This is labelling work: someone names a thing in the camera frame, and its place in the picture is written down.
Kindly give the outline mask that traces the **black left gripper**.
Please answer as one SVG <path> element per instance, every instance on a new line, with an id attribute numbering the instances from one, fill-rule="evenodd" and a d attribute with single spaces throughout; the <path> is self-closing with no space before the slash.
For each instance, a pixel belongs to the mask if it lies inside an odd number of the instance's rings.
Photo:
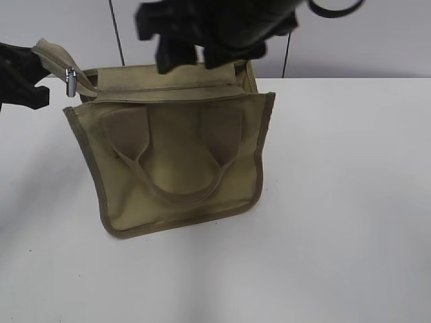
<path id="1" fill-rule="evenodd" d="M 49 88 L 36 85 L 48 75 L 31 48 L 1 44 L 1 104 L 33 110 L 48 106 Z"/>

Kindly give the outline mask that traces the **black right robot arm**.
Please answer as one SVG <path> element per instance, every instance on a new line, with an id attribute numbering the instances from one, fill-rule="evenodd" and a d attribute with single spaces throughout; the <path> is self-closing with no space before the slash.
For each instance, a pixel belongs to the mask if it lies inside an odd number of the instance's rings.
<path id="1" fill-rule="evenodd" d="M 297 27 L 301 1 L 155 1 L 135 12 L 140 41 L 158 36 L 156 67 L 165 75 L 196 65 L 203 49 L 206 69 L 238 60 L 260 59 L 266 41 Z"/>

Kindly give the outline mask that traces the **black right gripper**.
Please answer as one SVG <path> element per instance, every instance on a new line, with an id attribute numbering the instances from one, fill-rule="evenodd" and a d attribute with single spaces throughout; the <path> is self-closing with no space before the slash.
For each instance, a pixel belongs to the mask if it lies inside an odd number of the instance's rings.
<path id="1" fill-rule="evenodd" d="M 266 38 L 297 6 L 297 1 L 144 2 L 135 12 L 135 25 L 140 40 L 160 35 L 156 65 L 165 75 L 197 63 L 195 46 L 182 40 L 203 45 L 206 69 L 264 57 Z"/>

